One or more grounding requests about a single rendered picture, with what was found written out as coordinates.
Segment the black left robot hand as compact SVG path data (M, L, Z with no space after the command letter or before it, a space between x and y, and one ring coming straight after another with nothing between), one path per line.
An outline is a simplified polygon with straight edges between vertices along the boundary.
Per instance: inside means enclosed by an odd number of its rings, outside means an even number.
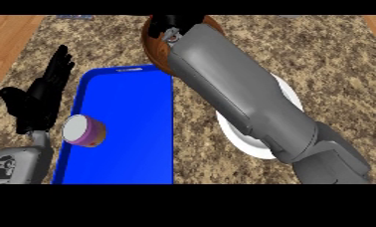
M42 78L33 82L29 91L15 87L0 90L8 113L17 118L17 133L26 134L35 130L48 131L55 125L61 107L63 92L71 76L76 63L68 47L60 49L51 59Z

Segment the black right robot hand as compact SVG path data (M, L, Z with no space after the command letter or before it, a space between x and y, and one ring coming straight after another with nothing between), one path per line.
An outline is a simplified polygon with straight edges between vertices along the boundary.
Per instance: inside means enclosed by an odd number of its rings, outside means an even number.
M158 15L153 16L153 22L150 27L150 36L158 38L170 28L178 28L183 35L195 24L201 24L204 20L203 14L186 15Z

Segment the brown wooden bowl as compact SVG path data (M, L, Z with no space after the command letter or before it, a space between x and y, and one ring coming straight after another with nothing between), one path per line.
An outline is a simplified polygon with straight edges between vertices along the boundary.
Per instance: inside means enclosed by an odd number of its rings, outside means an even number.
M150 27L153 22L153 16L145 24L144 32L142 32L142 44L145 48L147 55L157 65L157 67L170 75L175 74L175 71L170 68L169 64L169 55L172 52L172 42L164 40L166 33L161 33L160 37L155 39L150 36ZM223 33L222 27L214 21L214 19L204 15L203 24L212 25L220 33Z

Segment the white plate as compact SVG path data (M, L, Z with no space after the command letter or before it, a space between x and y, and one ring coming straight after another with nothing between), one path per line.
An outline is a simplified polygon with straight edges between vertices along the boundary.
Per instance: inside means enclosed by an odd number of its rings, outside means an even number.
M282 93L294 105L303 110L303 104L288 82L279 77L275 76L279 87L282 89ZM229 139L234 146L248 155L260 159L275 159L272 151L269 147L265 145L260 139L256 139L253 136L244 135L235 126L231 124L228 119L223 117L220 113L216 113L219 125L223 131L226 138Z

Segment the purple and yellow can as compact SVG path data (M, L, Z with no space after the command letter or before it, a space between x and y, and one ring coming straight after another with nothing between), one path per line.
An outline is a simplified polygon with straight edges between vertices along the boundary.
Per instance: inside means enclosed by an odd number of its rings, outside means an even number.
M74 114L64 123L63 137L73 145L95 147L107 138L107 127L91 116Z

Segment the blue tray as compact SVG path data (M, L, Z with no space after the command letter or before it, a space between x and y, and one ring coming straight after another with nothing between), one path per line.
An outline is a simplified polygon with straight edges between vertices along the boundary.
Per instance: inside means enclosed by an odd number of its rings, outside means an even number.
M154 65L91 70L73 106L107 127L95 147L63 144L57 184L175 182L173 77Z

